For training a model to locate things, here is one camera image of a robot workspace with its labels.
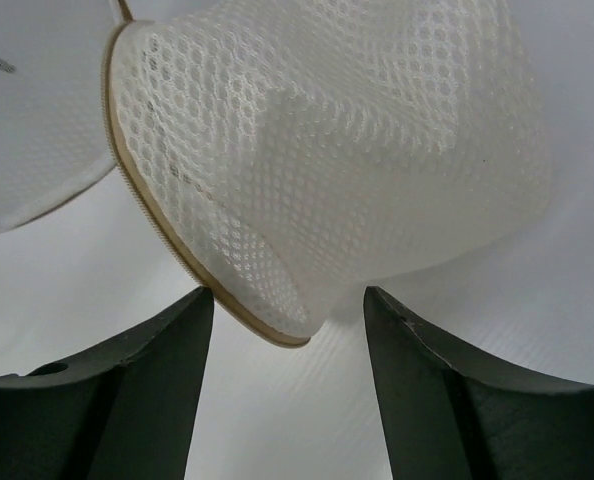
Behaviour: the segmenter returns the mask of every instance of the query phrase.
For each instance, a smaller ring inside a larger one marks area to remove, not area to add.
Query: black object
[[[182,480],[213,310],[200,288],[77,355],[0,377],[0,480]]]
[[[594,480],[594,387],[494,357],[377,288],[364,313],[394,480]]]

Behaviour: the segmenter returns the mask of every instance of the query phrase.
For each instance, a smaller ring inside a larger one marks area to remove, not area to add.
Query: zipper teeth
[[[152,212],[150,211],[150,209],[144,202],[144,199],[142,198],[141,194],[139,193],[139,190],[135,187],[135,184],[133,183],[132,178],[128,174],[126,167],[124,166],[123,162],[119,158],[119,155],[117,154],[117,152],[115,150],[115,145],[114,145],[113,141],[111,140],[113,138],[113,135],[112,135],[111,127],[110,127],[110,122],[108,120],[109,114],[110,114],[110,112],[108,111],[108,102],[110,101],[110,99],[108,98],[108,80],[110,78],[110,59],[111,59],[111,53],[112,53],[113,47],[115,46],[115,42],[117,41],[117,38],[119,37],[121,32],[124,30],[124,28],[126,28],[128,25],[129,25],[129,23],[125,23],[125,24],[119,25],[118,27],[115,28],[115,30],[111,34],[111,37],[106,45],[106,51],[104,52],[104,58],[103,58],[104,63],[103,63],[102,69],[101,69],[101,97],[102,97],[102,106],[101,107],[102,107],[102,116],[104,119],[104,130],[106,132],[106,142],[108,143],[108,148],[110,150],[110,154],[111,154],[113,160],[115,161],[115,164],[117,165],[121,176],[124,178],[124,182],[126,183],[126,185],[128,185],[128,189],[130,190],[130,193],[133,195],[135,200],[137,200],[137,204],[139,205],[139,208],[141,209],[142,212],[144,212],[150,225],[153,227],[153,229],[155,230],[155,232],[157,233],[159,238],[164,242],[164,245],[166,246],[166,248],[170,251],[170,253],[173,254],[173,256],[175,257],[177,262],[179,262],[179,264],[184,268],[184,270],[186,270],[186,272],[188,272],[190,277],[193,280],[195,280],[195,282],[197,282],[199,285],[203,285],[204,283],[197,276],[197,274],[188,266],[186,261],[183,259],[183,257],[177,251],[177,249],[173,246],[173,244],[171,243],[168,236],[164,233],[164,231],[162,230],[159,223],[155,220]]]

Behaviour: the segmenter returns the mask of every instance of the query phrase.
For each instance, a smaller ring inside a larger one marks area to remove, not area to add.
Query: mesh laundry bag
[[[303,344],[344,289],[529,224],[550,167],[503,0],[239,0],[116,31],[112,149],[244,323]]]
[[[0,232],[113,166],[98,72],[115,25],[109,0],[0,0]]]

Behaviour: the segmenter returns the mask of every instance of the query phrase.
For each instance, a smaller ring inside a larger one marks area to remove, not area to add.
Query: screw hole
[[[65,363],[54,362],[39,367],[37,370],[32,371],[28,374],[29,377],[41,377],[42,375],[51,375],[53,373],[63,372],[68,368]]]

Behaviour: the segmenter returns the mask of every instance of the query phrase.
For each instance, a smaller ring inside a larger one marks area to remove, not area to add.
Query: honeycomb mesh pattern
[[[307,337],[344,289],[535,219],[550,162],[503,0],[237,0],[134,23],[117,115],[175,232],[251,313]]]
[[[115,24],[109,0],[0,0],[0,232],[112,168],[99,59]]]

